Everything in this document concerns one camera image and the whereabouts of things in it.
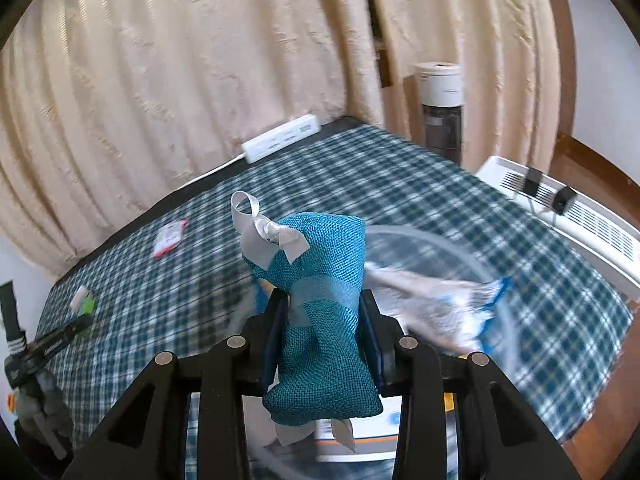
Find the red and white package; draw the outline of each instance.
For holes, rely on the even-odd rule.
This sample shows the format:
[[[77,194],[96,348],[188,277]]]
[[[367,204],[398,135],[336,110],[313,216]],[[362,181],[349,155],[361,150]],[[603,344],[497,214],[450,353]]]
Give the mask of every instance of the red and white package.
[[[187,225],[186,220],[178,220],[160,228],[156,236],[154,258],[158,258],[180,245],[185,225]]]

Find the green object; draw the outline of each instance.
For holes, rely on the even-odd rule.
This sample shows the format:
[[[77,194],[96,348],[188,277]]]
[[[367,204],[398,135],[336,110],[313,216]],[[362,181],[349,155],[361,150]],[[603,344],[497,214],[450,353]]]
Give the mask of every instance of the green object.
[[[94,298],[88,297],[88,298],[84,298],[84,300],[82,301],[82,305],[80,306],[80,312],[79,315],[82,316],[82,314],[93,314],[95,310],[95,300]],[[87,337],[89,335],[89,333],[91,332],[91,328],[92,327],[88,327],[85,330],[82,330],[81,333],[79,333],[78,335],[82,336],[82,337]]]
[[[82,302],[82,306],[80,307],[80,315],[82,314],[93,314],[95,310],[95,300],[94,298],[84,298]]]

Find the wooden floor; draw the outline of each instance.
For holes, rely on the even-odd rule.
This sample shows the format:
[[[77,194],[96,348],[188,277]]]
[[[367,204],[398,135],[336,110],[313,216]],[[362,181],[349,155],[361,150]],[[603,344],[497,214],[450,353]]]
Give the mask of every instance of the wooden floor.
[[[640,229],[640,190],[626,176],[570,137],[559,137],[550,176],[583,192]],[[640,423],[640,320],[591,420],[565,444],[583,480],[600,480]]]

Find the white power strip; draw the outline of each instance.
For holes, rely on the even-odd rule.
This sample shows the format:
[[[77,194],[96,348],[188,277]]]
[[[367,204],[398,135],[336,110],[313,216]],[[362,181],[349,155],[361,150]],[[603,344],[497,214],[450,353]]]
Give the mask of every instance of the white power strip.
[[[242,145],[242,151],[246,161],[249,164],[253,164],[257,160],[319,131],[320,123],[318,118],[313,114],[307,114],[248,140]]]

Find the white wall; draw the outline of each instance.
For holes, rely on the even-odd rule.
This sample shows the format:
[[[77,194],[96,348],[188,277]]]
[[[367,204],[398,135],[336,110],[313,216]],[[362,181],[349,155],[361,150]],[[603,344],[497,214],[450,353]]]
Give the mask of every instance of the white wall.
[[[22,259],[12,245],[0,235],[0,285],[14,280],[14,292],[20,326],[32,341],[38,328],[40,314],[49,294],[51,282],[44,270]],[[4,376],[4,359],[9,355],[4,330],[0,330],[0,415],[9,430],[14,432],[14,418],[6,408],[6,396],[11,391]]]
[[[574,137],[640,184],[640,46],[610,0],[569,0]]]

